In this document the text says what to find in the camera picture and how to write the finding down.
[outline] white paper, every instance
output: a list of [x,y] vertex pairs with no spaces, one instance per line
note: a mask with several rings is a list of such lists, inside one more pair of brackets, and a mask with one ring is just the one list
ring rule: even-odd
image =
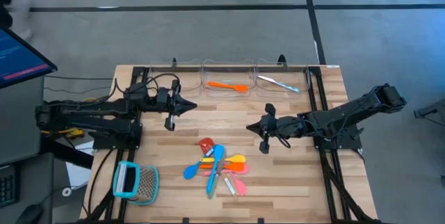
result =
[[[84,144],[77,145],[76,149],[86,154],[92,155],[92,143],[93,141],[90,141]],[[68,162],[66,162],[66,164],[71,186],[81,186],[88,183],[88,180],[90,179],[89,169],[82,168]]]

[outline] clear plastic bin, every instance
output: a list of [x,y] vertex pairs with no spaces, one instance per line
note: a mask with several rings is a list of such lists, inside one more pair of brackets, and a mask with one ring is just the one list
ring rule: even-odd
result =
[[[179,77],[179,81],[181,84],[181,96],[184,98],[187,97],[196,97],[199,96],[202,92],[202,67],[201,62],[199,60],[191,60],[185,62],[177,62],[177,63],[160,63],[150,65],[148,77],[155,77],[160,74],[165,73],[173,73]],[[162,76],[156,79],[158,85],[161,87],[171,88],[172,80],[174,77],[172,76]],[[155,87],[156,85],[151,82],[150,87]],[[156,94],[156,91],[150,90],[150,95]]]
[[[294,92],[284,86],[259,78],[271,78],[278,83],[297,88]],[[261,97],[295,98],[309,90],[309,70],[307,65],[277,64],[259,59],[255,65],[256,94]]]
[[254,61],[205,60],[202,85],[210,97],[247,97],[255,87]]

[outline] monitor screen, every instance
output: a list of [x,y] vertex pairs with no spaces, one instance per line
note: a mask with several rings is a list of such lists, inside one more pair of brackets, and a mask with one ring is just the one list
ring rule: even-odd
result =
[[26,81],[57,67],[9,29],[0,29],[0,88]]

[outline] concrete floor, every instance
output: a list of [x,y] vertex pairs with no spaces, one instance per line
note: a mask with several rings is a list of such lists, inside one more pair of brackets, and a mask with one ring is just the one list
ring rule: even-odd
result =
[[[32,0],[34,7],[304,4],[306,0]],[[321,4],[445,3],[445,0],[314,0]],[[388,82],[410,101],[393,115],[360,126],[366,170],[381,220],[443,223],[445,129],[414,119],[414,109],[445,98],[445,10],[317,10],[327,64],[340,65],[350,98]],[[306,10],[32,13],[31,44],[59,67],[56,75],[111,77],[117,64],[193,58],[317,64]],[[46,79],[67,90],[108,81]],[[92,92],[91,97],[107,90]],[[81,99],[47,91],[45,99]],[[54,222],[74,221],[82,193],[54,210]]]

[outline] yellow spoon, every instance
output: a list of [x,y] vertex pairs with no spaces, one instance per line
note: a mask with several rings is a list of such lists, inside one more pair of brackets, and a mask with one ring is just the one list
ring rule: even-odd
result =
[[[201,162],[214,162],[214,158],[201,158]],[[225,161],[245,163],[245,157],[242,154],[235,154],[230,158],[226,158]]]

